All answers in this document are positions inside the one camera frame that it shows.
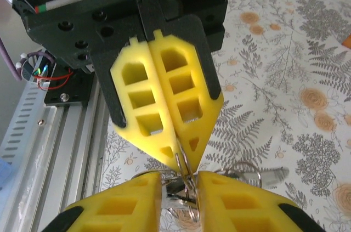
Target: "floral tablecloth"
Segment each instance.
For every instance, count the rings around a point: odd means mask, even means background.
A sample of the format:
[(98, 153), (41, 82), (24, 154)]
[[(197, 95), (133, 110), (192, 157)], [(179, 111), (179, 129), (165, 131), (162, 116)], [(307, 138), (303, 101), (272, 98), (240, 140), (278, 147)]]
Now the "floral tablecloth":
[[(290, 169), (272, 191), (326, 231), (351, 231), (351, 0), (228, 0), (213, 60), (225, 103), (199, 169)], [(158, 161), (109, 125), (101, 190)], [(160, 231), (199, 231), (163, 212)]]

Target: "metal frame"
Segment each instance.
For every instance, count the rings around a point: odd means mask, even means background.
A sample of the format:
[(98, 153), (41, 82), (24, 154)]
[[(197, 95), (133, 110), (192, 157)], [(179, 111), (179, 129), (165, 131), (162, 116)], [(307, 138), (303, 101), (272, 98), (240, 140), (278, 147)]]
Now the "metal frame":
[(108, 111), (97, 79), (86, 107), (47, 107), (27, 84), (0, 146), (13, 167), (0, 191), (0, 231), (41, 231), (98, 191)]

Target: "screw hole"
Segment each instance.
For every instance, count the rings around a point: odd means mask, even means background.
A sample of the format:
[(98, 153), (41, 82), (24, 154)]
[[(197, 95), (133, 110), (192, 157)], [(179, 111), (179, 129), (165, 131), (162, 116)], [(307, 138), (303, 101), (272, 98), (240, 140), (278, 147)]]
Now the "screw hole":
[(89, 44), (86, 41), (82, 41), (82, 40), (75, 43), (76, 48), (79, 48), (79, 49), (85, 49), (88, 47), (88, 45)]
[(92, 14), (92, 18), (97, 22), (102, 22), (107, 19), (107, 15), (103, 11), (97, 11)]
[(115, 30), (113, 27), (111, 26), (104, 26), (103, 28), (101, 28), (100, 30), (100, 34), (103, 36), (103, 37), (110, 37), (114, 34)]
[(210, 14), (210, 15), (206, 16), (205, 20), (206, 20), (207, 22), (212, 22), (212, 21), (214, 20), (214, 15), (213, 15), (213, 14)]
[(58, 28), (62, 31), (71, 31), (73, 29), (73, 24), (71, 22), (63, 21), (59, 23)]
[(88, 56), (87, 55), (85, 55), (85, 54), (80, 54), (78, 57), (78, 60), (87, 60), (88, 59)]

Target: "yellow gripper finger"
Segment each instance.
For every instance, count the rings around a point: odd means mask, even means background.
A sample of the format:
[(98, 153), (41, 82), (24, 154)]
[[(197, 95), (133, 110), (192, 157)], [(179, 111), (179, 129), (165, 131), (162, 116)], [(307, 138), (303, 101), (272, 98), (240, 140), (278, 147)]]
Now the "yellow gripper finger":
[(195, 172), (223, 105), (211, 99), (196, 48), (174, 35), (121, 50), (110, 72), (127, 120), (117, 133), (168, 167), (179, 171), (179, 139)]
[(197, 182), (203, 232), (324, 231), (283, 196), (208, 171)]
[(161, 196), (161, 175), (148, 173), (71, 204), (43, 232), (158, 232)]

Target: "screw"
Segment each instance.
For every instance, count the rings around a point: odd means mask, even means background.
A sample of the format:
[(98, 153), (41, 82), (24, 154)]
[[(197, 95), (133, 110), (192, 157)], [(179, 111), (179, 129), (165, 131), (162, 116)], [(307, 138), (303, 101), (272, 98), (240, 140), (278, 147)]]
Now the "screw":
[(45, 124), (45, 120), (38, 120), (38, 125), (43, 126)]
[(68, 94), (66, 94), (66, 93), (62, 93), (60, 95), (60, 99), (61, 99), (62, 102), (67, 102), (70, 99), (70, 96)]

